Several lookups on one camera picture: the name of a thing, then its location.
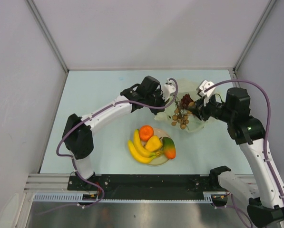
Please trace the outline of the dark red fake grapes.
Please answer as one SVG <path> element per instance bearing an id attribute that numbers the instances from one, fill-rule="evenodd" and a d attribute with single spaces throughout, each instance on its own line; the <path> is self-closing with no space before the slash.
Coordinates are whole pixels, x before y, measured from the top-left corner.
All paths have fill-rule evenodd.
<path id="1" fill-rule="evenodd" d="M 183 109 L 187 109 L 191 102 L 194 102 L 194 100 L 190 97 L 190 94 L 184 94 L 183 97 L 180 99 L 180 106 Z"/>

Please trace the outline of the translucent plastic avocado-print bag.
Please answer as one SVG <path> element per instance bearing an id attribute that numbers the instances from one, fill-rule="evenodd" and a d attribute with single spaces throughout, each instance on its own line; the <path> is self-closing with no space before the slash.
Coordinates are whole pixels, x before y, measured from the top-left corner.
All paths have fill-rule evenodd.
<path id="1" fill-rule="evenodd" d="M 201 121 L 188 110 L 199 99 L 197 84 L 184 78 L 177 80 L 177 83 L 178 93 L 175 101 L 164 112 L 157 114 L 155 120 L 188 133 L 198 132 L 206 125 L 214 123 L 214 118 Z"/>

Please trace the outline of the brown fake nuts cluster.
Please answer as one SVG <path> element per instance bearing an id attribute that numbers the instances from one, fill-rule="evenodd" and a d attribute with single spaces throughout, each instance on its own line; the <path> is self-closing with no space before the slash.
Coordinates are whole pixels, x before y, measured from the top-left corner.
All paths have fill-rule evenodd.
<path id="1" fill-rule="evenodd" d="M 174 114 L 172 115 L 171 119 L 171 125 L 172 126 L 176 126 L 177 124 L 179 124 L 179 127 L 181 130 L 187 130 L 189 131 L 189 127 L 188 124 L 190 123 L 189 118 L 195 116 L 191 111 L 189 111 L 188 109 L 183 109 L 180 106 L 180 101 L 175 101 L 175 110 L 174 110 Z M 193 105 L 195 104 L 195 102 L 191 102 L 189 104 L 189 107 L 193 107 Z"/>

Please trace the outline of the orange fake persimmon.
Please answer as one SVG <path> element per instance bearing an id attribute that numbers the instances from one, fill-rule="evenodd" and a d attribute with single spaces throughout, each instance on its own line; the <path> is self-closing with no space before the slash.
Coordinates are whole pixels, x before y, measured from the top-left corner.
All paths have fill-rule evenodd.
<path id="1" fill-rule="evenodd" d="M 139 137 L 142 141 L 148 141 L 154 135 L 154 129 L 150 125 L 144 125 L 139 129 Z"/>

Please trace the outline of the yellow fake pear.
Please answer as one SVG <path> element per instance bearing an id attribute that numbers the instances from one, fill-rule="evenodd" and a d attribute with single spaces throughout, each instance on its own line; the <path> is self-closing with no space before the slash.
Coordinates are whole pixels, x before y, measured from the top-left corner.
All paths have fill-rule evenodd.
<path id="1" fill-rule="evenodd" d="M 163 146 L 160 138 L 156 135 L 152 136 L 147 143 L 145 144 L 145 149 L 150 152 L 155 152 L 159 149 L 161 149 Z"/>

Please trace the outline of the green orange fake mango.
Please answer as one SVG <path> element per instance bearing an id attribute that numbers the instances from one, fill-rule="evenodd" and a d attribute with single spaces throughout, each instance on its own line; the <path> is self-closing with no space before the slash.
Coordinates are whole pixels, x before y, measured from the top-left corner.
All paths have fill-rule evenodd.
<path id="1" fill-rule="evenodd" d="M 168 159 L 174 159 L 176 157 L 176 147 L 174 141 L 169 137 L 163 137 L 162 144 L 163 144 L 162 150 L 164 155 Z"/>

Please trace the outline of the yellow fake banana bunch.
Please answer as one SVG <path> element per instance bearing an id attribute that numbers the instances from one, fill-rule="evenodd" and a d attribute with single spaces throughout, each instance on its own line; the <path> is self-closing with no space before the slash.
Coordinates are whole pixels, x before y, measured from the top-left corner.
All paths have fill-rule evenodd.
<path id="1" fill-rule="evenodd" d="M 161 151 L 150 152 L 146 150 L 140 140 L 139 130 L 134 131 L 134 137 L 132 140 L 128 140 L 128 149 L 132 157 L 139 163 L 150 164 L 155 158 L 158 158 L 162 155 Z"/>

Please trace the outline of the beige round plate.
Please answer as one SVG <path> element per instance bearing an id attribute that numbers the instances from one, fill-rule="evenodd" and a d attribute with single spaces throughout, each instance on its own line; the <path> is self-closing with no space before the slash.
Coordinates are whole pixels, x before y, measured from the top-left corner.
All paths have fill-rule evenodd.
<path id="1" fill-rule="evenodd" d="M 168 133 L 166 133 L 165 131 L 163 131 L 161 129 L 157 129 L 157 128 L 153 128 L 153 129 L 154 129 L 154 135 L 158 136 L 160 138 L 161 142 L 162 142 L 163 137 L 171 138 L 170 135 L 168 135 Z M 143 147 L 145 147 L 145 144 L 147 143 L 147 141 L 145 142 L 145 141 L 141 140 L 141 143 L 142 143 Z M 160 166 L 160 165 L 163 165 L 170 160 L 164 155 L 162 148 L 159 149 L 158 151 L 161 151 L 162 155 L 159 156 L 158 158 L 155 158 L 150 164 L 147 164 L 147 165 L 149 165 L 149 166 Z"/>

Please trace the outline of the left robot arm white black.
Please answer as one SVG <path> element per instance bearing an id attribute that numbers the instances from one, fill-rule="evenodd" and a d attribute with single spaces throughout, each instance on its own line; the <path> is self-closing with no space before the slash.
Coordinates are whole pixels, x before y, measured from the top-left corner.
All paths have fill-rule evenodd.
<path id="1" fill-rule="evenodd" d="M 161 85 L 157 79 L 146 76 L 140 84 L 124 89 L 117 98 L 99 110 L 85 116 L 70 115 L 58 144 L 58 147 L 64 144 L 69 153 L 56 152 L 57 156 L 69 157 L 79 176 L 79 186 L 85 190 L 91 189 L 95 184 L 95 172 L 90 161 L 95 133 L 117 118 L 143 107 L 149 108 L 153 114 L 163 112 L 174 102 L 177 92 L 175 79 L 169 78 Z"/>

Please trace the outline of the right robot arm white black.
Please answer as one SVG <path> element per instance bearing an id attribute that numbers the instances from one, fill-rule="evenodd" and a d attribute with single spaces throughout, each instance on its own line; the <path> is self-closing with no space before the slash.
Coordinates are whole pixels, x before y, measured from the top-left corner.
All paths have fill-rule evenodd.
<path id="1" fill-rule="evenodd" d="M 213 88 L 198 88 L 197 94 L 200 99 L 192 113 L 202 121 L 213 117 L 227 124 L 227 131 L 245 155 L 257 184 L 253 189 L 230 168 L 221 166 L 210 171 L 209 186 L 230 191 L 246 205 L 249 218 L 258 228 L 284 221 L 284 183 L 265 142 L 263 124 L 250 115 L 247 90 L 229 88 L 225 102 L 216 101 Z"/>

